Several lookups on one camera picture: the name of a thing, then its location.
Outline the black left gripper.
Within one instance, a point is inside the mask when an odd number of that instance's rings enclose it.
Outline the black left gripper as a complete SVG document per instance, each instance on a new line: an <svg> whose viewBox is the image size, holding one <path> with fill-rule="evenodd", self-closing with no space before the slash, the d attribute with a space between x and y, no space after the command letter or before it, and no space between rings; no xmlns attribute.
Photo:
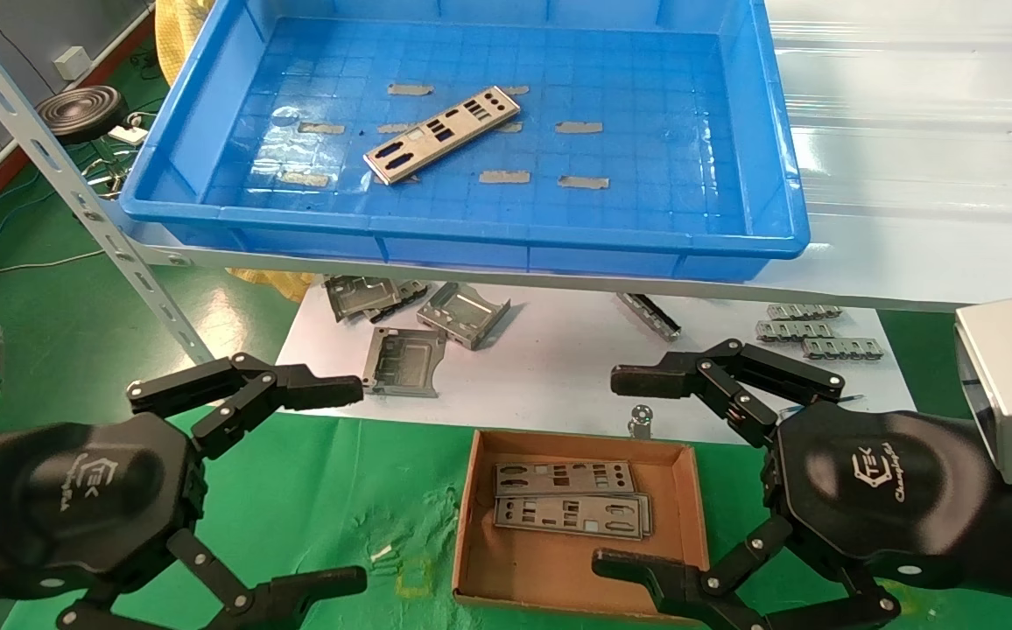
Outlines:
<svg viewBox="0 0 1012 630"><path fill-rule="evenodd" d="M142 414L125 422L0 434L0 599L90 589L59 629L162 629L111 606L177 559L221 602L206 629L299 629L315 603L366 590L361 566L247 587L191 531L208 491L201 456L220 458L275 411L361 402L359 376L238 353L130 384L126 399ZM213 402L192 443L162 419Z"/></svg>

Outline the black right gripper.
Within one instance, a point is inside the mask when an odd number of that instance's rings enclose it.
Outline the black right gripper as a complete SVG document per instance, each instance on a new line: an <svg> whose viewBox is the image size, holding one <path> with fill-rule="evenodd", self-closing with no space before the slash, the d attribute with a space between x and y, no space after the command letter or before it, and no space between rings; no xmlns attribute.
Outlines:
<svg viewBox="0 0 1012 630"><path fill-rule="evenodd" d="M1012 484L969 420L814 404L837 403L845 379L737 339L667 352L655 366L618 364L610 387L621 397L697 398L749 445L773 442L773 499L797 531L773 515L709 570L596 549L594 574L646 587L658 613L710 629L881 629L901 603L865 569L918 589L1012 598ZM751 387L814 406L776 430L776 412ZM739 586L797 535L798 557L833 570L846 597L761 614Z"/></svg>

